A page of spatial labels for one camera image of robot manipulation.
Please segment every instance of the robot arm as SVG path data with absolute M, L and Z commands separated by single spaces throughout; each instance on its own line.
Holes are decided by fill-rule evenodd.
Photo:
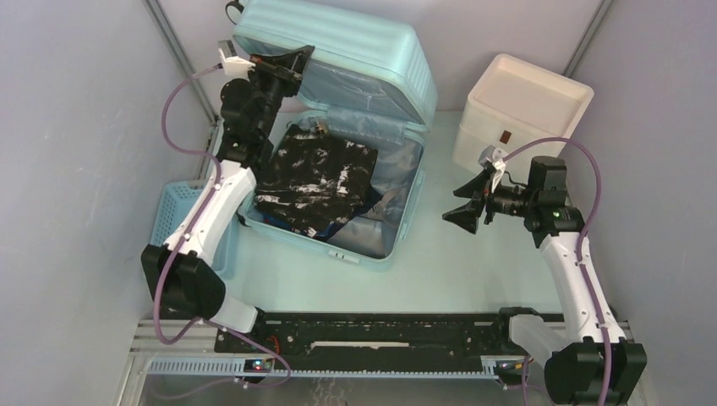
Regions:
M 278 56 L 252 55 L 246 61 L 236 55 L 231 42 L 220 43 L 225 73 L 246 78 L 231 80 L 222 88 L 224 132 L 217 154 L 221 178 L 216 179 L 214 168 L 177 231 L 163 246 L 147 245 L 142 252 L 142 267 L 153 299 L 162 268 L 181 245 L 167 274 L 162 303 L 238 332 L 251 331 L 260 310 L 229 294 L 211 265 L 224 230 L 254 190 L 256 175 L 271 156 L 269 135 L 276 113 L 284 97 L 297 94 L 313 51 L 313 47 L 303 47 Z M 197 213 L 199 217 L 192 224 Z
M 501 167 L 502 155 L 495 150 L 482 156 L 485 170 L 453 193 L 470 201 L 447 212 L 443 219 L 476 233 L 483 210 L 485 224 L 490 224 L 496 213 L 523 218 L 535 247 L 550 268 L 566 330 L 564 335 L 553 331 L 535 310 L 506 308 L 499 311 L 501 320 L 496 323 L 496 330 L 503 336 L 499 339 L 507 346 L 519 346 L 545 369 L 545 385 L 554 402 L 595 404 L 608 366 L 612 374 L 606 404 L 624 404 L 638 383 L 647 356 L 642 344 L 627 341 L 610 312 L 587 238 L 582 242 L 583 260 L 577 258 L 584 221 L 577 208 L 566 205 L 565 163 L 558 158 L 537 156 L 531 162 L 528 184 L 510 187 L 500 184 L 505 171 L 505 164 Z M 603 317 L 599 317 L 593 297 Z M 607 329 L 614 354 L 611 365 L 605 365 L 602 326 Z

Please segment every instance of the gray floor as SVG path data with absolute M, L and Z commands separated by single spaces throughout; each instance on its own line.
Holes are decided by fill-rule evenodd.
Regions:
M 530 382 L 541 384 L 539 372 Z M 182 393 L 212 378 L 198 376 L 150 376 L 152 385 L 163 394 Z M 529 394 L 531 406 L 550 404 L 539 392 Z M 293 379 L 280 387 L 244 390 L 231 383 L 220 385 L 190 398 L 161 401 L 144 395 L 144 405 L 256 405 L 256 406 L 512 406 L 523 405 L 519 390 L 503 392 L 492 381 L 476 380 L 399 380 L 399 379 Z

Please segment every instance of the light blue suitcase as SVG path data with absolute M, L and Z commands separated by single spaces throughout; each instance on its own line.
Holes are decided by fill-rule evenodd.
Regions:
M 375 220 L 354 218 L 330 240 L 272 227 L 247 199 L 256 232 L 307 250 L 383 270 L 405 239 L 423 186 L 424 141 L 437 93 L 410 25 L 299 0 L 249 0 L 234 29 L 247 52 L 278 54 L 315 47 L 298 98 L 311 110 L 295 122 L 379 149 L 372 185 L 394 194 Z

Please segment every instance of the perforated basket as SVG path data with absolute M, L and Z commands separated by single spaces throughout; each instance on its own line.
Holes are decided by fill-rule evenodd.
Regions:
M 161 192 L 159 210 L 152 229 L 150 244 L 162 246 L 182 223 L 199 199 L 204 182 L 193 180 L 166 184 Z M 216 247 L 211 268 L 219 277 L 230 278 L 233 275 L 233 264 L 236 263 L 236 246 L 238 239 L 238 221 L 232 217 L 227 230 L 224 231 L 219 245 Z

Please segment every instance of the suitcase lid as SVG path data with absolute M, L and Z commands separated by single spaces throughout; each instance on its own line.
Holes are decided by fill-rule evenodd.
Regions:
M 410 25 L 300 0 L 250 0 L 234 40 L 265 55 L 314 46 L 298 93 L 308 107 L 378 114 L 419 132 L 433 124 L 435 83 Z

